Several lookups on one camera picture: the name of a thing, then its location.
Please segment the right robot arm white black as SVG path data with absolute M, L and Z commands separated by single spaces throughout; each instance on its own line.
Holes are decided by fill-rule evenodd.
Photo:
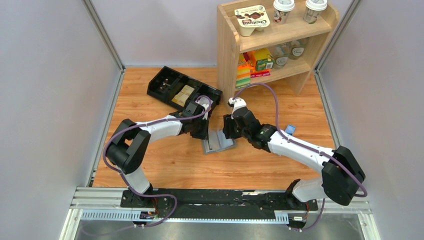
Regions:
M 363 185 L 365 172 L 352 151 L 318 146 L 281 131 L 272 124 L 261 124 L 246 107 L 223 116 L 227 139 L 246 139 L 254 148 L 293 159 L 320 174 L 307 180 L 294 180 L 287 191 L 300 202 L 329 198 L 348 206 L 354 197 L 368 195 Z

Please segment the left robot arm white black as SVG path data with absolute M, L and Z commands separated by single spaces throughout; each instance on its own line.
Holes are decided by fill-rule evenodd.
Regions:
M 134 122 L 124 119 L 103 148 L 104 163 L 122 177 L 131 191 L 146 197 L 151 183 L 143 171 L 142 162 L 149 144 L 187 133 L 201 133 L 205 138 L 212 105 L 210 98 L 201 95 L 183 110 L 156 120 Z

